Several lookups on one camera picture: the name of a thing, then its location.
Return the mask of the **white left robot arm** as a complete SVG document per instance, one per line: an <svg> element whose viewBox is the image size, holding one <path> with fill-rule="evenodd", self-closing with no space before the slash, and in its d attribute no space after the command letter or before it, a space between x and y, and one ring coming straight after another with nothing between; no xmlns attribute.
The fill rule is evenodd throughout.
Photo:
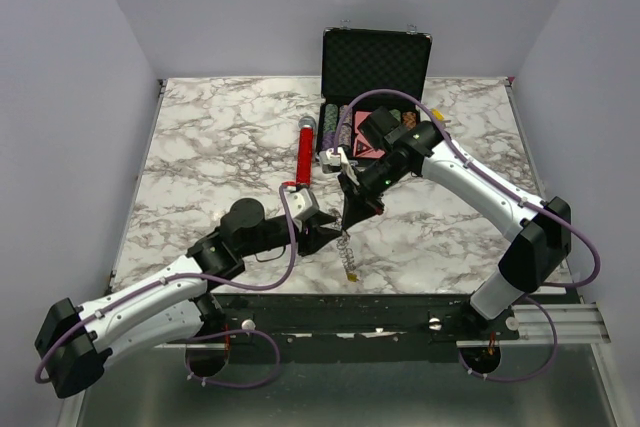
<svg viewBox="0 0 640 427"><path fill-rule="evenodd" d="M209 294L222 285L238 287L245 258L277 248L308 256L341 235L332 227L335 217L301 193L284 209L269 218L259 201L240 199L211 233L160 271L94 301L53 304L34 342L41 358L36 382L51 384L65 399L92 386L128 352L190 337L214 340L225 321Z"/></svg>

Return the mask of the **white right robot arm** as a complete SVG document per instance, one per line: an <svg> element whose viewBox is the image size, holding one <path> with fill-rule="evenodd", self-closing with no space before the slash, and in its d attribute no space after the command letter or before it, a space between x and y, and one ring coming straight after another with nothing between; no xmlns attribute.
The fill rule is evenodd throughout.
<svg viewBox="0 0 640 427"><path fill-rule="evenodd" d="M561 198L529 195L456 145L448 145L431 121L407 128L386 109L360 126L383 156L357 172L340 160L338 181L344 194L342 227L349 229L384 211L383 194L409 174L448 189L482 214L510 246L497 270L471 295L460 326L480 339L496 327L496 317L523 295L535 292L571 251L570 206Z"/></svg>

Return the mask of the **round metal keyring disc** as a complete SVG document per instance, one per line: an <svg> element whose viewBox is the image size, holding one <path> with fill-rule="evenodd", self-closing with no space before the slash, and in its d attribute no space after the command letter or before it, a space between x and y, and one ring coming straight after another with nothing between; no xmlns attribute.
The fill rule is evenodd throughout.
<svg viewBox="0 0 640 427"><path fill-rule="evenodd" d="M347 273L355 273L356 274L356 265L353 251L350 247L350 236L347 231L342 228L340 231L340 237L336 240L337 250L342 261L342 265Z"/></svg>

